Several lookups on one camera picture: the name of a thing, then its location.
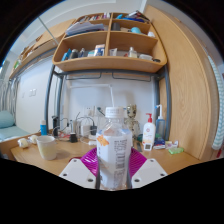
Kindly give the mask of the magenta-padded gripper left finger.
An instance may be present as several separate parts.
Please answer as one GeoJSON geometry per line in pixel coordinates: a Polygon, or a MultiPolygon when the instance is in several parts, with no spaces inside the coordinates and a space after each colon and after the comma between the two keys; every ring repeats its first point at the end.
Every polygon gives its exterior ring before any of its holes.
{"type": "Polygon", "coordinates": [[[98,160],[97,149],[93,148],[81,158],[72,158],[60,177],[84,188],[97,187],[98,160]]]}

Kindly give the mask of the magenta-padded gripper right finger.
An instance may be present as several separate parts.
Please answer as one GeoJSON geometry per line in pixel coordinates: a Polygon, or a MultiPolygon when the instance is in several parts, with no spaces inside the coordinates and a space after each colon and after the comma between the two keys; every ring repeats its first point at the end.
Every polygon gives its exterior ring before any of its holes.
{"type": "Polygon", "coordinates": [[[131,149],[128,171],[129,189],[146,186],[165,176],[167,173],[154,158],[147,159],[136,149],[131,149]]]}

